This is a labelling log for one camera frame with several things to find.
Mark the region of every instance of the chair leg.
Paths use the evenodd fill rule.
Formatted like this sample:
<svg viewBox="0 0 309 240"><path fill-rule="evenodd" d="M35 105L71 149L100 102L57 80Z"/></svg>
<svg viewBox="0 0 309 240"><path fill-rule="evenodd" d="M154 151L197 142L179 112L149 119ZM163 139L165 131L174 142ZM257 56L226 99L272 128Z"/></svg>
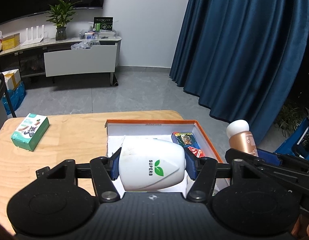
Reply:
<svg viewBox="0 0 309 240"><path fill-rule="evenodd" d="M9 108L10 108L12 117L16 117L16 113L15 113L15 111L13 110L13 106L12 106L12 104L11 104L11 100L10 100L10 96L9 96L7 87L6 87L6 89L4 90L4 94L6 95L7 103L8 103L8 106L9 106Z"/></svg>

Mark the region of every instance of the wooden table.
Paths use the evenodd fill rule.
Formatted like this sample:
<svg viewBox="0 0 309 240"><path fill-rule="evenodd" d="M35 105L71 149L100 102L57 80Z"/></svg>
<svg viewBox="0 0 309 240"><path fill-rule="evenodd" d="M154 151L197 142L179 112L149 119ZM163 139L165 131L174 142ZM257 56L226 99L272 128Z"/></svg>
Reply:
<svg viewBox="0 0 309 240"><path fill-rule="evenodd" d="M54 167L65 159L88 163L106 154L107 119L163 119L180 120L175 111L140 111L99 114L53 115L50 127L34 152L17 148L10 136L22 118L8 119L0 130L0 224L14 233L6 208L9 199L36 179L35 171L45 166ZM79 185L94 194L90 179L80 179Z"/></svg>

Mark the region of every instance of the green box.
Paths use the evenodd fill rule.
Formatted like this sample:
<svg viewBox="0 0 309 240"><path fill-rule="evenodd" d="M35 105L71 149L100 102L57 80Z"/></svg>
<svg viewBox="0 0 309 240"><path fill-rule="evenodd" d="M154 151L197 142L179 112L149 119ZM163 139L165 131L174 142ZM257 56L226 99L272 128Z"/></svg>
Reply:
<svg viewBox="0 0 309 240"><path fill-rule="evenodd" d="M49 125L48 117L28 114L11 135L11 140L15 146L33 152Z"/></svg>

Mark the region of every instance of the white wall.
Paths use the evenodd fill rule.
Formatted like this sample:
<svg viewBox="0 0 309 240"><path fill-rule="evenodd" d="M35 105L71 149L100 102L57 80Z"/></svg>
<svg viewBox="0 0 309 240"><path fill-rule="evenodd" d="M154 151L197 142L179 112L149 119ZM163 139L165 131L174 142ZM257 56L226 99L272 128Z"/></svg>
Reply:
<svg viewBox="0 0 309 240"><path fill-rule="evenodd" d="M94 16L113 17L113 28L122 37L120 65L171 67L188 0L104 0L102 9L78 10L67 25L68 37L92 27ZM4 36L20 32L25 40L26 27L46 25L49 37L55 26L45 15L31 16L0 26Z"/></svg>

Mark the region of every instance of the tv stand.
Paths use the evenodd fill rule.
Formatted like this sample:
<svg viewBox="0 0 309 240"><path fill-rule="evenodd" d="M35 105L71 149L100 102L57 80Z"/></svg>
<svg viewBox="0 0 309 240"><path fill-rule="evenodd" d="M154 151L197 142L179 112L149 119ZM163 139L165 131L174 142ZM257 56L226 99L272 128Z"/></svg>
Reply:
<svg viewBox="0 0 309 240"><path fill-rule="evenodd" d="M114 84L114 70L119 64L121 37L98 39L99 45L90 49L71 50L71 45L83 40L79 38L56 41L45 39L40 43L17 46L0 52L0 59L6 56L17 56L21 77L45 75L55 77L83 73L110 73L110 85ZM45 71L39 73L23 74L20 66L20 58L24 54L37 55L38 48L44 53ZM0 63L0 71L5 67Z"/></svg>

